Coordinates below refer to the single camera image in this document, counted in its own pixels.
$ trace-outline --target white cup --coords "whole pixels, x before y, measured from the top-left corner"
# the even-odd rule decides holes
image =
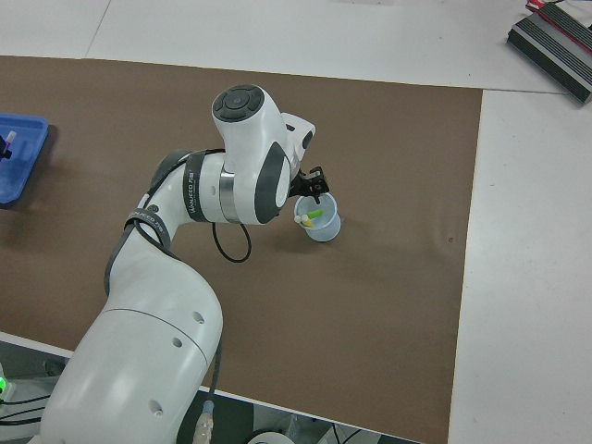
[[[331,194],[326,192],[319,196],[320,204],[317,204],[314,197],[301,197],[294,206],[294,215],[301,216],[314,210],[323,210],[319,217],[311,219],[314,227],[305,227],[298,224],[306,230],[306,234],[311,239],[318,242],[327,242],[335,239],[341,229],[341,217],[337,212],[337,202]]]

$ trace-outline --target blue plastic tray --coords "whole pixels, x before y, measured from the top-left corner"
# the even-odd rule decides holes
[[[0,113],[0,135],[6,139],[10,131],[17,137],[9,148],[12,156],[0,160],[0,204],[10,204],[22,194],[47,137],[47,120]]]

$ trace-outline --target brown mat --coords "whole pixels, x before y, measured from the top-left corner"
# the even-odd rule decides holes
[[[304,166],[323,166],[345,221],[316,244],[290,200],[251,228],[243,265],[220,256],[208,225],[179,231],[173,250],[222,303],[219,387],[446,442],[480,90],[14,57],[0,57],[0,73],[2,111],[53,125],[21,201],[0,210],[1,330],[73,349],[156,164],[221,147],[212,100],[257,83],[315,123]],[[238,227],[219,234],[244,251]]]

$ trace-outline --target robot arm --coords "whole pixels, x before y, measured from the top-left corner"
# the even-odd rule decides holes
[[[169,250],[178,227],[265,224],[289,196],[328,191],[322,170],[300,171],[315,127],[280,114],[261,88],[221,93],[212,115],[225,151],[171,154],[129,215],[105,308],[45,408],[43,444],[174,442],[222,331],[213,290]]]

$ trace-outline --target white tabletop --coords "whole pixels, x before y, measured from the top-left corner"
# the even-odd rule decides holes
[[[592,22],[592,3],[562,5]],[[505,43],[526,15],[520,0],[4,0],[0,54],[486,89],[449,442],[587,443],[592,105]]]

